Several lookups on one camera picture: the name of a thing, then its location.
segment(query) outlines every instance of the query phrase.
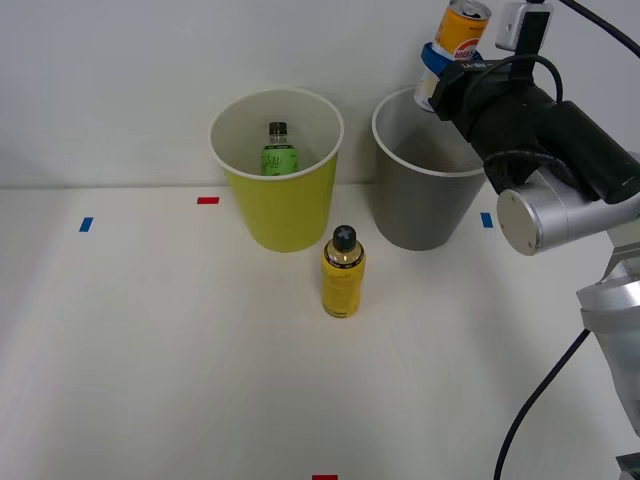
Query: plastic bottle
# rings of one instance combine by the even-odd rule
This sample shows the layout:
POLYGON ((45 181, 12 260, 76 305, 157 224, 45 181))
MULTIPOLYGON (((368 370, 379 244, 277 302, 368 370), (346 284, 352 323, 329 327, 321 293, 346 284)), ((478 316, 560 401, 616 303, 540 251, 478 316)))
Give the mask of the plastic bottle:
POLYGON ((298 171, 298 151, 287 142, 287 124, 269 124, 271 143, 262 150, 262 175, 289 175, 298 171))
POLYGON ((355 229, 340 225, 322 254, 322 304, 329 315, 344 318, 356 313, 365 263, 355 229))

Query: silver metal cylinder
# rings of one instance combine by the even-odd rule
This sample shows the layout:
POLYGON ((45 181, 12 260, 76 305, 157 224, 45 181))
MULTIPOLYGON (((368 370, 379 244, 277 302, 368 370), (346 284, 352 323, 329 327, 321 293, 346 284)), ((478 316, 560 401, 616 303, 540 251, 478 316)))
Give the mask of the silver metal cylinder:
POLYGON ((547 169, 498 198, 498 221, 511 246, 535 255, 630 222, 640 215, 640 195, 617 205, 591 202, 547 169))

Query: yellow bottle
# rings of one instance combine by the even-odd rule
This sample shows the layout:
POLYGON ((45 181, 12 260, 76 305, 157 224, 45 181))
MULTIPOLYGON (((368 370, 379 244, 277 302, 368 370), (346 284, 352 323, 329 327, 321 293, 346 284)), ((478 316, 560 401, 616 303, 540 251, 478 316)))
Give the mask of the yellow bottle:
POLYGON ((355 229, 340 225, 322 253, 322 305, 329 315, 344 318, 356 313, 365 263, 355 229))

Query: bottle cap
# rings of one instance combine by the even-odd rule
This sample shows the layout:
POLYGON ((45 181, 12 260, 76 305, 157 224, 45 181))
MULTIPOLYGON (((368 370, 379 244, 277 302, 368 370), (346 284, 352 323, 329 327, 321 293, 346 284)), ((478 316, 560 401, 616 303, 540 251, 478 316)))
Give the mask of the bottle cap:
POLYGON ((356 231, 349 225, 340 225, 333 231, 333 247, 339 252, 350 252, 356 248, 356 231))
POLYGON ((287 124, 285 122, 271 122, 269 124, 269 135, 286 135, 287 124))

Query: green bottle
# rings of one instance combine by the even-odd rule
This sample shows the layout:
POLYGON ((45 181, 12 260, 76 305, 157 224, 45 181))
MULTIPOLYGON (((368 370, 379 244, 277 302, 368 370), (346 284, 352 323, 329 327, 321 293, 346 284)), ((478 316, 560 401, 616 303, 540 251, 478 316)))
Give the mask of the green bottle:
POLYGON ((287 143, 287 124, 269 124, 271 143, 262 151, 262 175, 273 177, 298 171, 298 151, 287 143))

